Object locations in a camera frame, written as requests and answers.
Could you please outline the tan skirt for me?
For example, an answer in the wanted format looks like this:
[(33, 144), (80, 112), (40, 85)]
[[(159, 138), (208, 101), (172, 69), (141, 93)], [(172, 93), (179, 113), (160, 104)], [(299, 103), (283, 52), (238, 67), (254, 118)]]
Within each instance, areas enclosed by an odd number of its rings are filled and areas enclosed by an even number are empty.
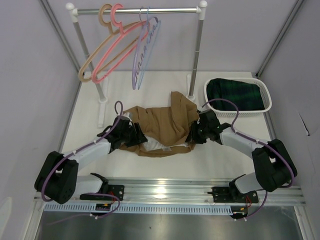
[(187, 143), (186, 139), (192, 123), (199, 119), (197, 110), (197, 105), (178, 91), (170, 93), (170, 106), (149, 108), (134, 106), (125, 110), (125, 113), (131, 114), (132, 121), (139, 124), (147, 139), (156, 140), (162, 146), (147, 150), (145, 144), (142, 143), (131, 147), (122, 145), (120, 149), (149, 158), (162, 158), (191, 152), (196, 145)]

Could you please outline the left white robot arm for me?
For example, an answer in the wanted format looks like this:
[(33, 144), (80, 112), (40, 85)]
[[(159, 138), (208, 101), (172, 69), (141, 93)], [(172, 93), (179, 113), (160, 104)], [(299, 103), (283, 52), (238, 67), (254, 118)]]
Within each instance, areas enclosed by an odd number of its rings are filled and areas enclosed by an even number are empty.
[(98, 173), (79, 176), (79, 170), (119, 149), (147, 142), (140, 125), (118, 116), (91, 142), (67, 153), (50, 152), (36, 178), (34, 188), (45, 202), (65, 204), (73, 196), (83, 200), (111, 199), (109, 181)]

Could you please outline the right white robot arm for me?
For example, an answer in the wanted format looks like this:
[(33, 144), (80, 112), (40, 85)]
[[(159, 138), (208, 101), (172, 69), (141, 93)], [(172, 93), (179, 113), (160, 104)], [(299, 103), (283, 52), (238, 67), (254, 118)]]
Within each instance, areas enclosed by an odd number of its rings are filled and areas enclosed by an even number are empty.
[(192, 122), (186, 143), (200, 145), (207, 140), (231, 147), (253, 161), (253, 173), (241, 175), (229, 183), (228, 196), (234, 202), (241, 201), (250, 192), (264, 190), (271, 193), (278, 188), (289, 188), (298, 175), (281, 140), (255, 139), (229, 123), (220, 123), (211, 110), (200, 112), (199, 120)]

